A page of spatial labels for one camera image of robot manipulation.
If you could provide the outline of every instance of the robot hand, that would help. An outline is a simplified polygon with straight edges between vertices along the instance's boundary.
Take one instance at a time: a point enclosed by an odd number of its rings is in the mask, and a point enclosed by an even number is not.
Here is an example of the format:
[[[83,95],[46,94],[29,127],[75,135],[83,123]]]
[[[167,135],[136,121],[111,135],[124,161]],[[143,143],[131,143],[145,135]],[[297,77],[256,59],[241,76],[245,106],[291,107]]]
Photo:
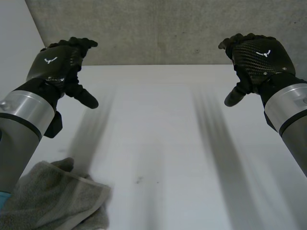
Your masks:
[[[219,44],[232,60],[240,82],[225,99],[226,106],[239,103],[246,94],[259,94],[260,86],[279,73],[295,77],[295,68],[283,45],[273,37],[236,34]]]
[[[36,56],[27,81],[43,79],[46,84],[56,88],[58,99],[66,94],[89,108],[98,107],[98,101],[79,85],[77,76],[87,51],[96,46],[98,43],[93,40],[75,37],[52,43]]]

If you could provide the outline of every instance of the dark spot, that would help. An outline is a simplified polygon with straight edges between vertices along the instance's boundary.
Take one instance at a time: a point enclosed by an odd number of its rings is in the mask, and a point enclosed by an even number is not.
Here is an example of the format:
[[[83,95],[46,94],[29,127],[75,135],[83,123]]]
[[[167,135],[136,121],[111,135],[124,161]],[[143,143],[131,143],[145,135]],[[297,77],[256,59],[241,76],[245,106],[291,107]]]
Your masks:
[[[139,176],[139,177],[138,177],[138,180],[137,180],[135,183],[136,183],[136,184],[139,184],[139,183],[142,182],[142,180],[143,180],[143,177],[142,177],[142,176]]]

